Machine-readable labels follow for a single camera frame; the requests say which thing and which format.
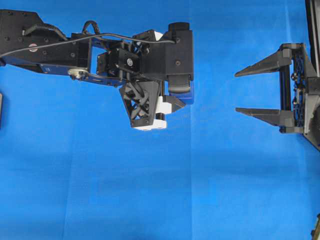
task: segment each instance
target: wire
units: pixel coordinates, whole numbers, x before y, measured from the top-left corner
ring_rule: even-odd
[[[74,40],[61,41],[61,42],[56,42],[56,43],[51,43],[51,44],[46,44],[46,45],[41,45],[41,46],[25,47],[25,48],[20,48],[20,49],[13,50],[13,51],[8,51],[6,53],[0,54],[0,59],[5,56],[19,53],[22,51],[28,51],[28,50],[32,50],[32,49],[43,49],[43,48],[54,47],[54,46],[59,46],[59,45],[63,45],[63,44],[71,44],[71,43],[75,43],[75,42],[79,42],[79,41],[83,41],[83,40],[87,40],[87,39],[93,39],[93,38],[97,38],[97,37],[103,37],[103,36],[109,36],[109,37],[131,40],[131,41],[147,43],[147,44],[176,44],[176,42],[172,41],[172,40],[148,41],[148,40],[141,40],[141,39],[136,39],[136,38],[132,38],[132,37],[128,37],[128,36],[122,36],[122,35],[119,35],[116,33],[101,33],[101,34],[94,34],[94,35],[90,35],[90,36],[85,36],[85,37],[74,39]]]
[[[100,34],[100,30],[99,30],[98,24],[95,21],[92,21],[92,20],[86,21],[85,24],[83,25],[83,29],[82,29],[82,33],[83,34],[86,33],[87,28],[90,25],[92,25],[95,34]]]

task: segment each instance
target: black robotic arm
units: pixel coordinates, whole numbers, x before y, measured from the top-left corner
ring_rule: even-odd
[[[94,34],[87,31],[90,25]],[[93,47],[105,49],[96,74],[91,73]],[[35,12],[0,10],[0,66],[120,87],[130,126],[139,130],[166,128],[165,114],[194,102],[193,58],[193,34],[185,22],[170,24],[165,34],[148,30],[127,37],[100,33],[95,21],[87,21],[81,33],[66,37]]]

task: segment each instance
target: robotic arm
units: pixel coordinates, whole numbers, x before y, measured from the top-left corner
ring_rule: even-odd
[[[90,25],[94,34],[87,31]],[[105,49],[96,74],[91,73],[93,47]],[[120,87],[130,126],[139,130],[164,129],[166,114],[193,104],[193,58],[193,33],[185,22],[170,24],[165,34],[148,30],[127,37],[100,33],[96,22],[87,21],[82,33],[66,37],[35,12],[0,10],[0,66]]]
[[[283,134],[303,134],[320,151],[320,0],[306,0],[305,6],[311,60],[305,44],[286,43],[274,54],[235,74],[240,77],[279,72],[281,109],[236,108],[236,111],[278,126]]]

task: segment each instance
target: white spacer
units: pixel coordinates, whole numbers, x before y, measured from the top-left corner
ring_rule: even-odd
[[[159,40],[162,38],[162,36],[163,36],[162,33],[157,32],[157,31],[154,31],[154,35],[155,35],[155,40],[156,40],[156,41],[159,41]]]
[[[142,130],[142,131],[150,131],[152,129],[166,129],[167,122],[160,119],[153,120],[153,124],[149,126],[137,126],[135,129]]]
[[[172,105],[169,102],[164,102],[164,97],[159,96],[158,101],[156,102],[155,108],[156,114],[171,114],[172,113]]]

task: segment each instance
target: blue fabric background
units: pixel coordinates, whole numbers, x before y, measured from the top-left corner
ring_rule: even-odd
[[[87,20],[129,36],[190,22],[195,60],[195,104],[151,132],[130,129],[117,89],[1,68],[0,240],[310,239],[319,152],[234,110],[280,107],[278,74],[234,73],[282,43],[309,44],[304,1],[0,7],[38,12],[68,36]]]

